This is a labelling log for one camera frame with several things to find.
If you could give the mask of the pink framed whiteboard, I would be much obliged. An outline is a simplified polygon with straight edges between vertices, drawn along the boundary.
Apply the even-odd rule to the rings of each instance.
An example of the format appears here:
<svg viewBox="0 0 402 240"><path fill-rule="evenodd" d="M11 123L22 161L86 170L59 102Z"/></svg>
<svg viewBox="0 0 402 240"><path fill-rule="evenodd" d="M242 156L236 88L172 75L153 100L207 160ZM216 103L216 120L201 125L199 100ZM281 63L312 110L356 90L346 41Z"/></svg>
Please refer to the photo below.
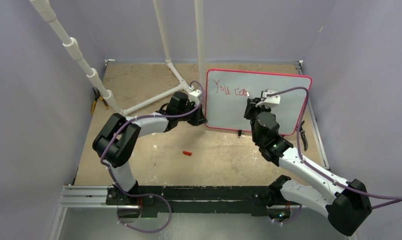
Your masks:
<svg viewBox="0 0 402 240"><path fill-rule="evenodd" d="M261 91L267 89L280 92L298 87L282 94L280 104L272 108L272 113L280 125L280 134L292 135L305 104L304 89L310 89L312 83L313 80L305 75L210 69L207 72L205 87L205 115L208 120L206 126L250 132L250 122L244 118L246 92L250 94L249 98L258 98Z"/></svg>

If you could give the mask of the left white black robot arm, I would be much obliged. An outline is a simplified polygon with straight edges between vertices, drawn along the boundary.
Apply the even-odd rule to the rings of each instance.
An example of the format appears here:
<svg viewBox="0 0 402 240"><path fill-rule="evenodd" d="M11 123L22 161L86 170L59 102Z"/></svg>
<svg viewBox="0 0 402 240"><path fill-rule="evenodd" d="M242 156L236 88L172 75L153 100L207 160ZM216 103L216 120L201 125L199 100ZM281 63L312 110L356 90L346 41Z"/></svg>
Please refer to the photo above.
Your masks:
<svg viewBox="0 0 402 240"><path fill-rule="evenodd" d="M130 205L138 198L138 182L133 176L129 159L139 137L165 133L177 127L179 122L199 126L207 122L202 113L203 93L194 90L189 94L175 92L169 103L156 112L139 117L124 117L114 113L103 126L92 148L100 157L119 189L118 197Z"/></svg>

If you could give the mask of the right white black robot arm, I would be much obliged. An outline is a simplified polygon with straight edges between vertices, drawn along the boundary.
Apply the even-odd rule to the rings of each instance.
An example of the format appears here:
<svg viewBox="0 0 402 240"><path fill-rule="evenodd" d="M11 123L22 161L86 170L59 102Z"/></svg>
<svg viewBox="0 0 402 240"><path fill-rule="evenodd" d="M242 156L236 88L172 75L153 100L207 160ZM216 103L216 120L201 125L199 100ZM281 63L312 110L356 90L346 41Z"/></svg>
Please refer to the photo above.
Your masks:
<svg viewBox="0 0 402 240"><path fill-rule="evenodd" d="M279 124L271 109L258 106L260 98L248 98L244 118L251 125L252 140L262 157L301 179L302 185L281 175L269 190L270 203L284 200L308 207L324 217L338 232L352 236L372 213L367 188L358 179L349 181L322 168L299 152L279 134Z"/></svg>

